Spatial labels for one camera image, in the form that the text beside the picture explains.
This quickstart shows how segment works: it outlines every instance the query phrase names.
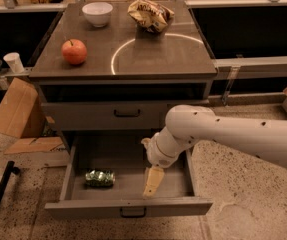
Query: dark countertop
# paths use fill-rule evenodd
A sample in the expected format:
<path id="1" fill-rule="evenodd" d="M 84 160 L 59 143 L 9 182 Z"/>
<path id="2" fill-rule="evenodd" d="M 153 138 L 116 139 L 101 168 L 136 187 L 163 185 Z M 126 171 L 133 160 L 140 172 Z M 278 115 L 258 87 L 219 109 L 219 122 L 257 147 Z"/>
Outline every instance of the dark countertop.
<path id="1" fill-rule="evenodd" d="M 70 4 L 30 74 L 33 78 L 82 79 L 204 79 L 216 69 L 201 40 L 188 8 L 162 1 L 175 12 L 165 35 L 144 32 L 127 14 L 130 4 L 112 3 L 110 23 L 90 25 L 82 14 L 83 3 Z M 71 66 L 61 55 L 65 40 L 82 40 L 87 60 Z"/>

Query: apple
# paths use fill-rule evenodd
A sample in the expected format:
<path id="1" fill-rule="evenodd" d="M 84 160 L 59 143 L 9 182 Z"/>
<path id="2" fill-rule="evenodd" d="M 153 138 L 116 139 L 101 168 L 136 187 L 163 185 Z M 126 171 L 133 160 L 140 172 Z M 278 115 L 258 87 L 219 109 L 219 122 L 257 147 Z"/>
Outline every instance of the apple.
<path id="1" fill-rule="evenodd" d="M 87 49 L 78 39 L 69 39 L 62 45 L 63 58 L 72 65 L 79 65 L 86 60 Z"/>

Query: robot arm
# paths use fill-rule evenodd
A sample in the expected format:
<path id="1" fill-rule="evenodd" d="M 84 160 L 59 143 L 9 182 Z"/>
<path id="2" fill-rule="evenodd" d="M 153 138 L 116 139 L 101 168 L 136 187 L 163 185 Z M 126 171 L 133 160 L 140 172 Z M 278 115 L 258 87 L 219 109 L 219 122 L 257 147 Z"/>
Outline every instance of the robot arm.
<path id="1" fill-rule="evenodd" d="M 213 140 L 272 162 L 287 160 L 287 120 L 220 117 L 209 108 L 180 105 L 168 112 L 165 124 L 152 139 L 142 140 L 152 164 L 145 197 L 155 194 L 163 169 L 200 140 Z"/>

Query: floor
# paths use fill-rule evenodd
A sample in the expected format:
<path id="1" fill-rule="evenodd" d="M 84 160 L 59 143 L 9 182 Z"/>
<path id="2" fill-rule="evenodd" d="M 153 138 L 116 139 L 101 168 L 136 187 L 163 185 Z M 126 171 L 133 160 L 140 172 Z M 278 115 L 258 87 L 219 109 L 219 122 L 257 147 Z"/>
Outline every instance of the floor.
<path id="1" fill-rule="evenodd" d="M 212 105 L 218 115 L 287 119 L 280 103 L 255 101 Z M 193 152 L 198 195 L 214 202 L 206 216 L 67 221 L 44 209 L 58 200 L 65 167 L 44 167 L 33 153 L 4 155 L 15 141 L 0 134 L 0 178 L 9 160 L 21 169 L 1 202 L 0 239 L 287 239 L 287 169 L 218 143 L 201 141 Z"/>

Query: drawer handle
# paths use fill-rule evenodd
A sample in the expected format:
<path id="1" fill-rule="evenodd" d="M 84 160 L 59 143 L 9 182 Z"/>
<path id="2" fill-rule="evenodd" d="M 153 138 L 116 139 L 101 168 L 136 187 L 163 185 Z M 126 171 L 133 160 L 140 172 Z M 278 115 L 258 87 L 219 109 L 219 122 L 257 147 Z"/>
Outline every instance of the drawer handle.
<path id="1" fill-rule="evenodd" d="M 141 115 L 141 110 L 137 110 L 135 114 L 127 114 L 127 113 L 120 113 L 116 109 L 114 109 L 114 116 L 116 117 L 139 117 Z"/>
<path id="2" fill-rule="evenodd" d="M 143 209 L 143 214 L 138 214 L 138 215 L 125 215 L 123 208 L 120 209 L 120 214 L 122 218 L 143 218 L 146 216 L 146 207 Z"/>

